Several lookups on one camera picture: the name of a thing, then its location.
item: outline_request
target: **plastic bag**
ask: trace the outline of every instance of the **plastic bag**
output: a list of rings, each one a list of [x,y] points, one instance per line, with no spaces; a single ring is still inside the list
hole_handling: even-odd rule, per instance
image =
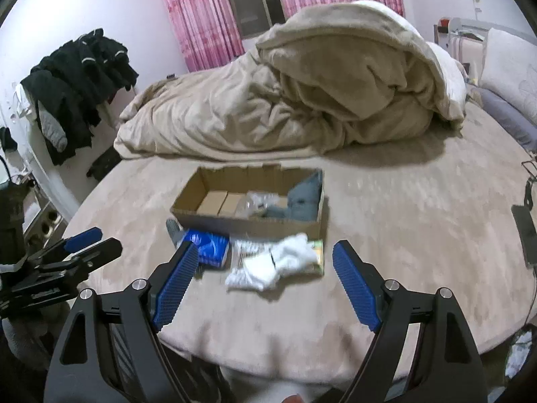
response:
[[[237,218],[263,216],[267,208],[277,204],[279,199],[280,196],[278,194],[249,191],[238,202],[237,208],[235,209],[235,216]]]
[[[240,268],[226,277],[228,289],[274,289],[281,277],[308,272],[318,263],[318,253],[305,233],[288,236],[269,249],[244,257]]]
[[[234,268],[242,268],[243,261],[245,258],[253,257],[262,252],[269,251],[274,247],[278,241],[264,241],[258,242],[250,239],[241,239],[241,238],[232,238],[230,240],[231,245],[231,258],[232,266]],[[311,246],[315,253],[318,255],[317,262],[312,265],[310,268],[303,270],[304,273],[312,274],[324,274],[324,250],[323,250],[323,241],[322,240],[313,240],[308,242],[308,245]]]

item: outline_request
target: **white pillow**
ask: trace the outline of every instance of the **white pillow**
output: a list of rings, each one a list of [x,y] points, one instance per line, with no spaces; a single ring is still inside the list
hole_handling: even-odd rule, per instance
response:
[[[490,29],[479,86],[502,97],[537,126],[537,47]]]
[[[449,118],[462,121],[465,117],[466,83],[457,66],[458,62],[441,46],[433,42],[428,42],[427,44],[433,50],[442,69],[442,75],[446,83],[446,93],[449,97]]]

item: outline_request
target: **small cardboard box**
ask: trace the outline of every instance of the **small cardboard box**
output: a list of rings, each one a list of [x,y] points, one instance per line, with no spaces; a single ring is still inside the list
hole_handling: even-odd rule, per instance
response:
[[[278,205],[287,207],[286,195],[289,190],[316,171],[318,170],[309,168],[283,168],[279,164],[219,169],[199,167],[175,200],[171,213],[183,228],[221,235],[281,239],[304,232],[309,240],[322,239],[324,184],[315,221],[255,217],[244,219],[234,216],[239,200],[248,191],[276,193],[280,195]]]

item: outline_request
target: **crumpled duvet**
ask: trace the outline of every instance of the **crumpled duvet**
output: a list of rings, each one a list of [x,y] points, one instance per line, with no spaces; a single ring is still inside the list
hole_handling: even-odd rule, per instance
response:
[[[114,147],[126,159],[308,157],[418,136],[434,113],[464,119],[415,30],[386,8],[320,5],[224,67],[149,86],[121,114]]]

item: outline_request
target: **beige blanket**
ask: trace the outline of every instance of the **beige blanket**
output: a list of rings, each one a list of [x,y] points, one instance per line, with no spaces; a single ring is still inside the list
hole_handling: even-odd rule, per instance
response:
[[[126,159],[306,157],[420,135],[434,112],[462,121],[434,53],[385,12],[305,8],[227,66],[151,85],[122,113],[114,147]]]
[[[511,215],[511,205],[523,201],[527,173],[520,162],[529,156],[472,104],[462,137],[446,127],[434,120],[412,140],[283,161],[324,171],[324,277],[260,296],[226,292],[229,271],[206,272],[191,282],[160,339],[247,373],[305,382],[351,379],[373,334],[356,318],[332,267],[340,239],[407,289],[450,287],[480,352],[508,338],[524,323],[535,288]],[[121,241],[123,254],[91,273],[90,287],[123,290],[170,259],[174,248],[164,223],[199,165],[222,166],[159,156],[123,161],[95,188],[65,236],[98,226]],[[410,369],[417,334],[411,325],[398,376]]]

